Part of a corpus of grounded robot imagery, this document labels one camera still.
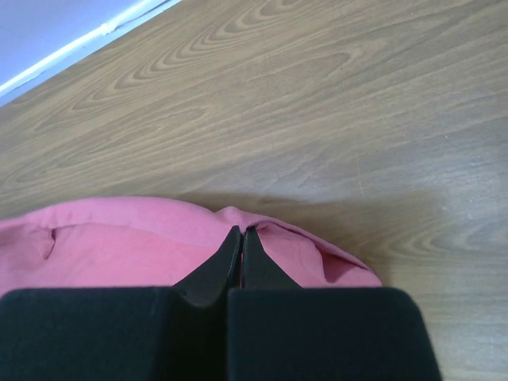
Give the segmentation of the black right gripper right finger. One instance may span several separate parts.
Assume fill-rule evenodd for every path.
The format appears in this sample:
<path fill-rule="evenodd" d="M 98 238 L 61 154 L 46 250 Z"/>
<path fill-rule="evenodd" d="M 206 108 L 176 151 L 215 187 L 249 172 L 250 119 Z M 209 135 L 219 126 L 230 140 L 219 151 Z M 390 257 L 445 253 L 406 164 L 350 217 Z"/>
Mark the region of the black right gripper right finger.
<path fill-rule="evenodd" d="M 390 287 L 303 288 L 244 235 L 228 294 L 231 380 L 439 380 L 421 311 Z"/>

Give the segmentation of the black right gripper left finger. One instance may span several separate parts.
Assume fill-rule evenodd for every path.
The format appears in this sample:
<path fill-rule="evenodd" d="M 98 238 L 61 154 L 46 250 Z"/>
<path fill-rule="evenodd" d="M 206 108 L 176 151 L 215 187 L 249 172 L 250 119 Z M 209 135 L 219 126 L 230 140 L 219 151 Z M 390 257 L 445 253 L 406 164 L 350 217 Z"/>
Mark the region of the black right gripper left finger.
<path fill-rule="evenodd" d="M 172 287 L 24 289 L 1 299 L 4 380 L 223 380 L 241 231 Z"/>

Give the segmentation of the pink t shirt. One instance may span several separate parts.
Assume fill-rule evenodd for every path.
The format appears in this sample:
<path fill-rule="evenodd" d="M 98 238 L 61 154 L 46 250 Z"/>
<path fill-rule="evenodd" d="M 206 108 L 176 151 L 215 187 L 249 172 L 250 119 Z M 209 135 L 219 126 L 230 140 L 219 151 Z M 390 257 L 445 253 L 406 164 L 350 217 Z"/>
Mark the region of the pink t shirt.
<path fill-rule="evenodd" d="M 303 287 L 377 287 L 355 256 L 297 226 L 229 206 L 168 198 L 87 198 L 1 223 L 1 291 L 171 286 L 208 260 L 233 227 Z"/>

